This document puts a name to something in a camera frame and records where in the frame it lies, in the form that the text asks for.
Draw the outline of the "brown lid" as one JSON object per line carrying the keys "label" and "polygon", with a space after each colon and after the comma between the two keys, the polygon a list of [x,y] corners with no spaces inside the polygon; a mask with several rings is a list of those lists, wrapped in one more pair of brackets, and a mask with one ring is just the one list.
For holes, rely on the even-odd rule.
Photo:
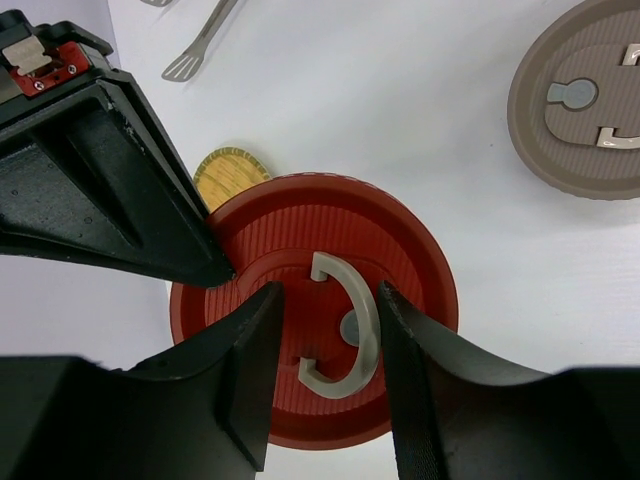
{"label": "brown lid", "polygon": [[583,1],[532,44],[507,104],[513,146],[550,186],[639,195],[639,4]]}

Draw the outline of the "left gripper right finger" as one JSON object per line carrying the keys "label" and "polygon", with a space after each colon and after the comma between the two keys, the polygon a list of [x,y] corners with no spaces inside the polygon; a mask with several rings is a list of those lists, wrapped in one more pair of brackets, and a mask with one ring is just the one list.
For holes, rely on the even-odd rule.
{"label": "left gripper right finger", "polygon": [[378,289],[386,391],[403,479],[635,479],[639,371],[555,374],[494,355]]}

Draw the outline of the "red round lid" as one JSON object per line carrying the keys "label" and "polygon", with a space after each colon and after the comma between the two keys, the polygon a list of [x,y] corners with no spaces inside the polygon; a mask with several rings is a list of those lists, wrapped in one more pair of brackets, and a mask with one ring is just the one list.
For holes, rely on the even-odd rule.
{"label": "red round lid", "polygon": [[265,283],[285,291],[271,443],[302,450],[355,446],[385,434],[390,412],[384,374],[360,392],[331,400],[298,378],[303,358],[331,380],[347,375],[357,350],[340,324],[352,304],[335,280],[311,277],[317,252],[352,265],[371,289],[395,286],[449,329],[459,308],[454,278],[438,243],[401,202],[368,183],[338,175],[298,174],[254,186],[207,220],[231,260],[235,278],[214,289],[174,284],[170,325],[182,342],[236,310]]}

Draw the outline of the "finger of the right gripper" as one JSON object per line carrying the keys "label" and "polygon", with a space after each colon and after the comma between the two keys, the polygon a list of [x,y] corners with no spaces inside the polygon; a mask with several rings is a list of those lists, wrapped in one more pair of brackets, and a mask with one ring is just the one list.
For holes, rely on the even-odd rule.
{"label": "finger of the right gripper", "polygon": [[233,267],[132,75],[86,73],[1,107],[1,251],[202,288]]}

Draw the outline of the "metal tongs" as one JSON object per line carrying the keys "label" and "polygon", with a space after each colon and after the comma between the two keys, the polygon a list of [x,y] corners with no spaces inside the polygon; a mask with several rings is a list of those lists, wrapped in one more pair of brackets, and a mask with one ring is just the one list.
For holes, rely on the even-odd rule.
{"label": "metal tongs", "polygon": [[208,46],[236,7],[237,0],[219,0],[191,44],[162,72],[161,78],[174,83],[191,80],[204,62]]}

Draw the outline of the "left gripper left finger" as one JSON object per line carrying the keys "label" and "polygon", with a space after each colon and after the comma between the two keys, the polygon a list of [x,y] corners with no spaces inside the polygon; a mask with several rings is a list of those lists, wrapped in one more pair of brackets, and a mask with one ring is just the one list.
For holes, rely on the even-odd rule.
{"label": "left gripper left finger", "polygon": [[130,370],[1,361],[5,479],[252,479],[265,465],[284,289]]}

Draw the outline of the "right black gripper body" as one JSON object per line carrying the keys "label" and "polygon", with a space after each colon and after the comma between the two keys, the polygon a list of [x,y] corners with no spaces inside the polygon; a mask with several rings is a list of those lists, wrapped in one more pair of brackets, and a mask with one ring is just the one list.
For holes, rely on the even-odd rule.
{"label": "right black gripper body", "polygon": [[33,25],[11,9],[1,13],[1,124],[15,121],[64,84],[109,69],[114,49],[71,21]]}

